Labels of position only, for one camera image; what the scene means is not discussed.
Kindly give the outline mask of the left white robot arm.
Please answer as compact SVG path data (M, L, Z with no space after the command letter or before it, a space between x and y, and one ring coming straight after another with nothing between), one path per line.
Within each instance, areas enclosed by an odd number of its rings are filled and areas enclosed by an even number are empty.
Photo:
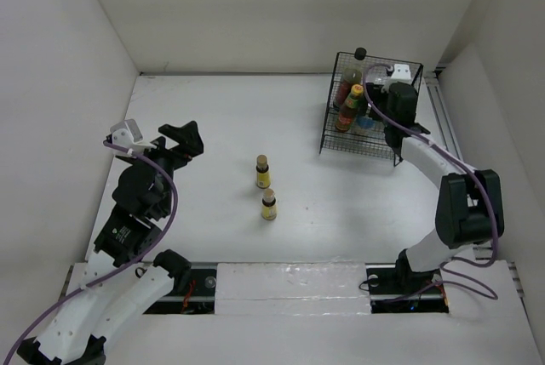
M189 286L191 263L171 249L159 253L122 291L120 275L138 265L172 226L179 204L175 171L204 152L198 125L164 124L144 140L135 120L111 127L103 144L128 167L112 193L114 207L95 239L76 289L42 313L5 358L28 364L103 364L106 351L138 316L168 293Z

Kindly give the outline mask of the red sauce bottle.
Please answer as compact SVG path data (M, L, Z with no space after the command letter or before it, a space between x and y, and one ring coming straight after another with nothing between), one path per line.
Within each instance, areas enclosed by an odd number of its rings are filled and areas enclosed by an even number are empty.
M337 119L335 121L335 128L337 131L347 132L351 128L353 121L358 114L360 100L363 95L364 87L361 84L354 84L351 87L350 93L337 113Z

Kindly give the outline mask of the silver-lid jar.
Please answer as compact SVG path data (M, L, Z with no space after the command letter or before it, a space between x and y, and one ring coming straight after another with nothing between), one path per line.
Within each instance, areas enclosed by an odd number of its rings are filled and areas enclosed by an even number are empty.
M355 123L361 129L371 129L375 127L376 122L370 117L358 116Z

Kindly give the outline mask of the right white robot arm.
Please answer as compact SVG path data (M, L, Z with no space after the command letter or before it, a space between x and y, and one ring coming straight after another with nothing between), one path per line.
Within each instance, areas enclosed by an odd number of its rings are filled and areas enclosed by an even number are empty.
M392 275L396 286L412 296L442 285L440 275L452 261L493 266L504 232L499 175L474 168L429 138L416 122L418 94L411 85L391 83L382 93L364 97L385 123L385 139L394 154L439 190L433 229L399 253Z

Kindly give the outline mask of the dark soy sauce bottle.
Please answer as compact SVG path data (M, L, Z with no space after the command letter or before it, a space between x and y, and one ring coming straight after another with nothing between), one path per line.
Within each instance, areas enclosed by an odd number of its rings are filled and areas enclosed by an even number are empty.
M367 50L363 47L356 48L353 55L345 60L342 67L341 80L336 91L336 96L333 101L333 106L340 109L346 98L351 92L354 84L360 84L362 81L362 72L364 59L367 55Z

